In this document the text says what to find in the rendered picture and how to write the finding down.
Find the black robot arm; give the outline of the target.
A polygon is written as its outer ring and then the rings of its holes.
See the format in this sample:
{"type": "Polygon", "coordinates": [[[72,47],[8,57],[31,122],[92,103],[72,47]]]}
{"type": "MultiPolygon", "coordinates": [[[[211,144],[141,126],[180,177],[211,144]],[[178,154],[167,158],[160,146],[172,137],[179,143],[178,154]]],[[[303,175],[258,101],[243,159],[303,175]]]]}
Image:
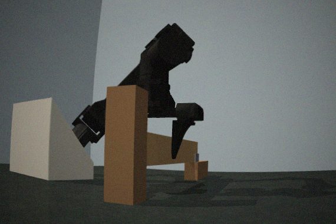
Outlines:
{"type": "MultiPolygon", "coordinates": [[[[195,42],[177,25],[167,24],[141,53],[140,64],[131,71],[119,85],[136,85],[144,74],[161,74],[169,77],[169,71],[192,58],[195,42]]],[[[118,86],[119,86],[118,85],[118,86]]],[[[83,147],[90,141],[98,143],[105,134],[106,98],[87,106],[73,121],[72,131],[83,147]],[[80,117],[83,115],[83,118],[80,117]],[[84,123],[83,121],[86,123],[84,123]],[[90,129],[90,128],[92,129],[90,129]],[[99,133],[98,133],[99,132],[99,133]],[[98,133],[97,135],[95,133],[98,133]]]]}

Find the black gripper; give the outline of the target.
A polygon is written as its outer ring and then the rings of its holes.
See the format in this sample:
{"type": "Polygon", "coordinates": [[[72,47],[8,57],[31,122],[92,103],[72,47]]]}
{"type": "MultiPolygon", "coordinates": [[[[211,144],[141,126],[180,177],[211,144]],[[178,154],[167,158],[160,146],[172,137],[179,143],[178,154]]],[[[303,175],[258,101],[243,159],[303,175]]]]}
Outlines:
{"type": "Polygon", "coordinates": [[[196,103],[177,103],[176,108],[168,108],[168,76],[144,74],[136,85],[149,92],[147,118],[177,118],[172,122],[172,159],[175,159],[189,127],[195,126],[195,121],[203,121],[203,108],[196,103]],[[162,113],[157,113],[161,110],[162,113]]]}

